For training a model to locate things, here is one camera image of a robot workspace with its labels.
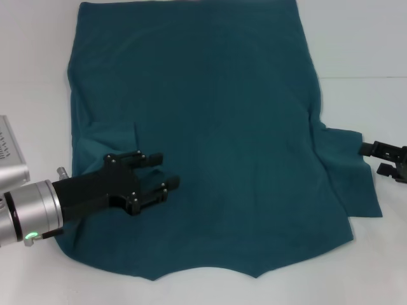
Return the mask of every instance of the teal cloth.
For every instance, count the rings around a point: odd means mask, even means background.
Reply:
[[[66,225],[57,240],[77,261],[257,277],[352,240],[348,216],[382,215],[361,134],[319,119],[294,0],[82,3],[68,76],[74,175],[140,149],[165,156],[145,179],[181,176],[138,216]]]

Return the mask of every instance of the white table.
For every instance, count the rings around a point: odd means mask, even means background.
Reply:
[[[32,181],[71,167],[69,85],[79,0],[0,0],[0,113]],[[298,0],[321,79],[322,120],[407,145],[407,3]],[[375,171],[378,160],[367,160]],[[375,175],[382,219],[352,219],[355,241],[258,279],[200,268],[148,281],[67,258],[55,240],[0,249],[0,304],[407,304],[407,186]]]

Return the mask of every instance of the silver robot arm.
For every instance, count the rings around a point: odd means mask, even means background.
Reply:
[[[0,247],[18,241],[31,246],[34,239],[64,223],[52,183],[22,186],[29,181],[11,125],[6,116],[0,116]]]
[[[58,168],[59,181],[28,184],[27,164],[6,116],[0,116],[0,247],[62,234],[64,223],[79,220],[107,208],[137,215],[143,208],[167,200],[179,186],[173,176],[143,192],[136,168],[161,165],[162,154],[140,151],[107,154],[104,166],[93,173],[69,178]]]

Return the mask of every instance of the white surface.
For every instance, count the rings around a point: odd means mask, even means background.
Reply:
[[[69,87],[78,0],[0,0],[0,112],[33,181],[70,168]],[[323,121],[407,145],[405,1],[298,0],[322,78]],[[369,79],[332,79],[332,78]],[[369,159],[373,170],[379,161]],[[55,241],[0,249],[0,304],[407,304],[407,186],[375,176],[382,219],[352,219],[355,241],[253,279],[201,268],[151,282],[68,259]]]

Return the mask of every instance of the green led light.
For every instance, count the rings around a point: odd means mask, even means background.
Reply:
[[[36,237],[38,235],[37,232],[31,232],[29,234],[27,234],[27,236],[25,237],[26,240],[29,240],[30,238]]]

